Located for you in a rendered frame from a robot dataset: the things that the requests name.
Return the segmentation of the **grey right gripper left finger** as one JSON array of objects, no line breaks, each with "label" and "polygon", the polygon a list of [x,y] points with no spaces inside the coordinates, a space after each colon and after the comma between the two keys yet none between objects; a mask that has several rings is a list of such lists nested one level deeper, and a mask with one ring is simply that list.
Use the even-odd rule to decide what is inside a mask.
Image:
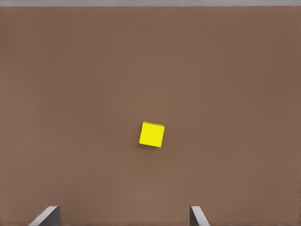
[{"label": "grey right gripper left finger", "polygon": [[60,207],[47,207],[28,226],[60,226]]}]

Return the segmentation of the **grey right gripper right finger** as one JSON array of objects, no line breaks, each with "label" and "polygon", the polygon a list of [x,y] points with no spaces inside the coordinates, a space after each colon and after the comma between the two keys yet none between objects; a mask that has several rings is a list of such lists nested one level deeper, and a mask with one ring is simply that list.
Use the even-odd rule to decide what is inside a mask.
[{"label": "grey right gripper right finger", "polygon": [[199,206],[190,206],[190,226],[210,226],[206,216]]}]

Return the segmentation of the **yellow square cube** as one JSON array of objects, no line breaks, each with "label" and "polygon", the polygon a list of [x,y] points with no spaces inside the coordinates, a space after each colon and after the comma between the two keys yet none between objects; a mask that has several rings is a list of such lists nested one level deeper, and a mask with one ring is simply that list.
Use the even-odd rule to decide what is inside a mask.
[{"label": "yellow square cube", "polygon": [[162,146],[164,131],[164,125],[144,121],[142,123],[139,144],[160,148]]}]

